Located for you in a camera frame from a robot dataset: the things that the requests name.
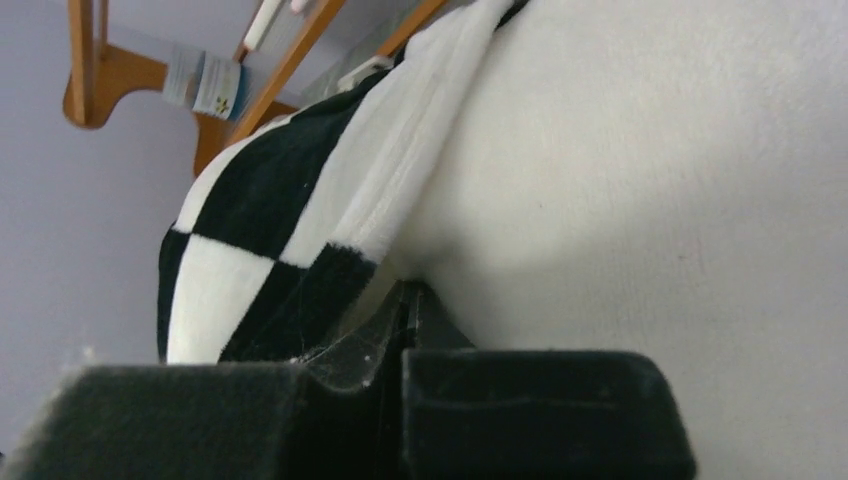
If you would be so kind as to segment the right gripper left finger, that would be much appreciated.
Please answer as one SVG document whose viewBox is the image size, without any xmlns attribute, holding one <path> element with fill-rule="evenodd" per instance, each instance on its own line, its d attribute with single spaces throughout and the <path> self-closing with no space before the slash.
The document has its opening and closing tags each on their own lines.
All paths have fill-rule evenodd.
<svg viewBox="0 0 848 480">
<path fill-rule="evenodd" d="M 399 479 L 410 288 L 307 361 L 93 366 L 68 377 L 5 479 Z"/>
</svg>

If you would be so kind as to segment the white pillow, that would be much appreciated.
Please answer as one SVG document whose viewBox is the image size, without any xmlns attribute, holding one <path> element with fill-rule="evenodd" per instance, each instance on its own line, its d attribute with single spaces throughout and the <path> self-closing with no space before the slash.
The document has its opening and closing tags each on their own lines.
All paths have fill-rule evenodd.
<svg viewBox="0 0 848 480">
<path fill-rule="evenodd" d="M 391 259 L 478 347 L 651 357 L 703 479 L 845 478 L 846 3 L 528 3 Z"/>
</svg>

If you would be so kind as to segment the black white checkered pillowcase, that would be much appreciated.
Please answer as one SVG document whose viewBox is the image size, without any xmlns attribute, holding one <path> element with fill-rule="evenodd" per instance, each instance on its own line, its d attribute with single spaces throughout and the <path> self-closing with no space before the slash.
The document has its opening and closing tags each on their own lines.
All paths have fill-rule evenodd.
<svg viewBox="0 0 848 480">
<path fill-rule="evenodd" d="M 420 199 L 495 32 L 522 8 L 456 8 L 390 66 L 218 154 L 161 243 L 161 362 L 325 350 Z"/>
</svg>

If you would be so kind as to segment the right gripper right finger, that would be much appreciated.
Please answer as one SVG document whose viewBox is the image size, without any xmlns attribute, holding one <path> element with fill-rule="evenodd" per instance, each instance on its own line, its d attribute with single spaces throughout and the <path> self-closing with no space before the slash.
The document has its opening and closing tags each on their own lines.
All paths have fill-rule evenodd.
<svg viewBox="0 0 848 480">
<path fill-rule="evenodd" d="M 673 389 L 617 350 L 436 345 L 446 313 L 403 283 L 401 471 L 408 479 L 692 479 L 698 462 Z"/>
</svg>

